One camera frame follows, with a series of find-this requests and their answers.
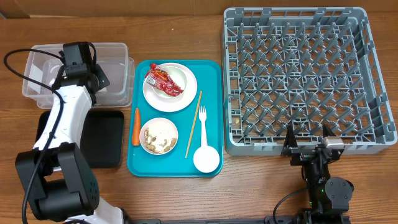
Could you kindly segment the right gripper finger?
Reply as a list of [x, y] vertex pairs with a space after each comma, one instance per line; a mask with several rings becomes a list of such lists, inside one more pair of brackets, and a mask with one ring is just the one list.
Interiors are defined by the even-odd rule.
[[287, 132], [284, 142], [284, 147], [298, 147], [297, 141], [295, 138], [294, 130], [291, 124], [287, 126]]
[[323, 137], [335, 136], [335, 133], [330, 129], [327, 124], [323, 124]]

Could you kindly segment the red snack wrapper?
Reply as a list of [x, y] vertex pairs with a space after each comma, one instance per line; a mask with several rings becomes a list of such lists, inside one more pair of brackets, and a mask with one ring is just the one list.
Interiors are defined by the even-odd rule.
[[172, 80], [171, 76], [155, 63], [150, 64], [150, 69], [147, 71], [144, 81], [172, 97], [183, 93], [183, 90]]

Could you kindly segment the white bowl with food scraps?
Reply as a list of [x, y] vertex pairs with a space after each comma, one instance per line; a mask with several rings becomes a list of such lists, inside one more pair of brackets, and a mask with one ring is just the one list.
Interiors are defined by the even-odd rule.
[[149, 154], [155, 156], [167, 154], [177, 145], [177, 127], [167, 118], [153, 118], [142, 126], [139, 142]]

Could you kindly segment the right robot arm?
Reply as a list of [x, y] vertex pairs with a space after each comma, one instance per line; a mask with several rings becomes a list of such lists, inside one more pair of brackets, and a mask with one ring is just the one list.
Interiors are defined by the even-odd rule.
[[286, 195], [274, 207], [272, 219], [277, 223], [276, 211], [282, 202], [307, 191], [310, 208], [301, 209], [289, 218], [289, 223], [349, 223], [344, 213], [349, 210], [349, 201], [354, 185], [341, 177], [332, 177], [328, 165], [340, 159], [345, 150], [343, 140], [327, 126], [323, 125], [323, 139], [312, 149], [300, 148], [297, 144], [292, 125], [287, 126], [284, 156], [290, 156], [291, 166], [300, 166], [304, 188]]

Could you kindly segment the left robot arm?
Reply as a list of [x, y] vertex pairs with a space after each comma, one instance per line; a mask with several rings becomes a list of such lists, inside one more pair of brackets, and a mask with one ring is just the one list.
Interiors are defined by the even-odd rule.
[[64, 44], [56, 56], [62, 63], [50, 90], [53, 105], [33, 149], [15, 161], [24, 188], [22, 222], [27, 209], [38, 220], [63, 223], [130, 223], [128, 214], [100, 197], [96, 177], [80, 150], [85, 118], [96, 93], [110, 82], [91, 42]]

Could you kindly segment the clear plastic bin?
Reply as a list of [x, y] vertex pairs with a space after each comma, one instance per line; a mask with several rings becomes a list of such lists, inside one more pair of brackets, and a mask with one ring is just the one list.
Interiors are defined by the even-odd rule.
[[[96, 94], [95, 108], [117, 108], [132, 103], [134, 86], [134, 61], [128, 57], [127, 45], [122, 42], [95, 42], [97, 64], [105, 72], [110, 85], [107, 93]], [[50, 85], [56, 78], [62, 62], [59, 59], [37, 52], [30, 52], [25, 66], [24, 75], [38, 82]], [[23, 81], [22, 94], [36, 101], [42, 109], [50, 109], [53, 105], [52, 92], [35, 83]]]

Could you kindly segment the orange carrot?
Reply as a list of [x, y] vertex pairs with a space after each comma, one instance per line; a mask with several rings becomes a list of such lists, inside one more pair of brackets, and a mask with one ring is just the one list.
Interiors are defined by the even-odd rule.
[[133, 146], [140, 145], [140, 140], [139, 140], [140, 131], [141, 131], [141, 114], [139, 108], [136, 108], [134, 113], [134, 123], [131, 134], [131, 142]]

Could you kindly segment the large white plate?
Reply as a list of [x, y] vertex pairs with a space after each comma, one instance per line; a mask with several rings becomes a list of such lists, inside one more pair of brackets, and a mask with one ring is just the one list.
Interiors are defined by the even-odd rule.
[[173, 65], [178, 68], [181, 68], [186, 74], [187, 85], [185, 91], [183, 91], [182, 93], [182, 96], [174, 99], [166, 99], [159, 97], [156, 93], [154, 93], [152, 89], [153, 87], [146, 82], [143, 83], [143, 94], [145, 100], [148, 102], [148, 104], [151, 105], [151, 107], [162, 112], [171, 113], [186, 108], [196, 97], [198, 87], [197, 87], [197, 79], [194, 76], [193, 72], [188, 67], [179, 63], [171, 63], [171, 62], [160, 64], [159, 67], [161, 68], [161, 66], [167, 66], [167, 65]]

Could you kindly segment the grey dish rack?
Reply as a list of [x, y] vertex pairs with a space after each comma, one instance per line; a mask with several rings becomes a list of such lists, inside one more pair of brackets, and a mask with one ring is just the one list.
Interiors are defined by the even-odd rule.
[[228, 154], [277, 156], [289, 128], [312, 147], [328, 126], [346, 154], [397, 142], [364, 9], [230, 7], [222, 44]]

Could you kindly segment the small white bowl on plate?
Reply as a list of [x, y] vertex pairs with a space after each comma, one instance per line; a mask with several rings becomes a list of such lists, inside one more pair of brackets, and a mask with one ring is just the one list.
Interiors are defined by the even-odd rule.
[[[161, 66], [161, 69], [166, 71], [170, 75], [173, 82], [175, 84], [177, 84], [182, 91], [185, 91], [185, 88], [187, 85], [187, 78], [186, 78], [186, 74], [184, 73], [184, 71], [181, 68], [178, 68], [173, 65], [167, 65], [167, 66]], [[170, 95], [166, 94], [166, 92], [164, 92], [160, 89], [157, 89], [155, 87], [153, 87], [152, 89], [153, 89], [154, 93], [156, 93], [159, 97], [166, 98], [166, 99], [174, 99], [174, 98], [178, 98], [178, 97], [182, 96], [182, 94], [179, 94], [178, 96], [170, 96]]]

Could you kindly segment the teal plastic tray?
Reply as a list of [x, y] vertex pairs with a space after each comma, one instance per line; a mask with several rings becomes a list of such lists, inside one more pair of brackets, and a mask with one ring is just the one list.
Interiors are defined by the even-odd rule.
[[[161, 112], [153, 108], [144, 99], [144, 75], [149, 69], [151, 60], [146, 60], [137, 65], [134, 77], [132, 96], [132, 115], [129, 134], [133, 132], [135, 109], [139, 108], [141, 123], [152, 118], [167, 118], [177, 127], [179, 133], [177, 145], [164, 156], [152, 155], [142, 146], [128, 145], [127, 167], [129, 171], [138, 177], [214, 177], [223, 167], [224, 134], [223, 134], [223, 93], [222, 74], [220, 66], [211, 60], [178, 60], [190, 69], [198, 82], [199, 92], [192, 103], [177, 112]], [[193, 117], [197, 107], [199, 94], [200, 104], [206, 107], [206, 133], [208, 143], [214, 147], [220, 156], [220, 164], [210, 173], [202, 173], [193, 163], [193, 154], [200, 147], [200, 122], [196, 121], [193, 137], [185, 157], [188, 139], [190, 137]]]

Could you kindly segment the small white round cup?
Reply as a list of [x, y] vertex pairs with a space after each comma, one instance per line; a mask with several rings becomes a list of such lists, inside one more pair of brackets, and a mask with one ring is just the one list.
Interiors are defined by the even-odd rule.
[[211, 146], [199, 147], [193, 155], [194, 166], [202, 173], [210, 173], [216, 170], [220, 164], [218, 151]]

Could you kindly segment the white plastic fork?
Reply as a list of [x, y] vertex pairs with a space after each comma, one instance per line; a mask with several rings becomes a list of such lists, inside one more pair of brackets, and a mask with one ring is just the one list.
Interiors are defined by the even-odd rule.
[[205, 106], [200, 106], [199, 108], [199, 119], [201, 122], [201, 146], [207, 146], [207, 135], [206, 135], [206, 119], [207, 113]]

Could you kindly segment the wooden chopstick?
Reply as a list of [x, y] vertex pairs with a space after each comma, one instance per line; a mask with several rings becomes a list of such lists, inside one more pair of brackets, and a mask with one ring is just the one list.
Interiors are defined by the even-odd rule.
[[193, 133], [194, 133], [194, 129], [195, 129], [195, 124], [196, 124], [196, 120], [197, 120], [197, 116], [198, 116], [198, 110], [199, 110], [199, 107], [200, 107], [202, 94], [203, 94], [203, 92], [200, 91], [200, 94], [199, 94], [199, 97], [198, 97], [198, 101], [197, 101], [197, 106], [196, 106], [196, 109], [195, 109], [195, 115], [193, 117], [193, 123], [192, 123], [192, 128], [191, 128], [191, 131], [190, 131], [190, 137], [189, 137], [188, 144], [187, 144], [187, 150], [186, 150], [186, 153], [185, 153], [185, 158], [187, 158], [188, 154], [189, 154], [190, 145], [191, 145], [191, 142], [192, 142], [192, 137], [193, 137]]

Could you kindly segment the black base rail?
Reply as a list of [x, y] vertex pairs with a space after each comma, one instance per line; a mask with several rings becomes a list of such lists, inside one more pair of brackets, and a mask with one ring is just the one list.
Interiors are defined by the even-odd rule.
[[[349, 216], [343, 217], [341, 220], [338, 218], [332, 218], [331, 221], [326, 221], [325, 219], [315, 218], [314, 221], [305, 221], [300, 219], [298, 216], [276, 216], [276, 221], [278, 224], [299, 224], [299, 223], [342, 223], [350, 224], [351, 221]], [[125, 223], [128, 224], [274, 224], [275, 221], [272, 216], [266, 216], [264, 218], [258, 219], [219, 219], [219, 220], [169, 220], [162, 221], [159, 219], [141, 219], [133, 220], [128, 218]]]

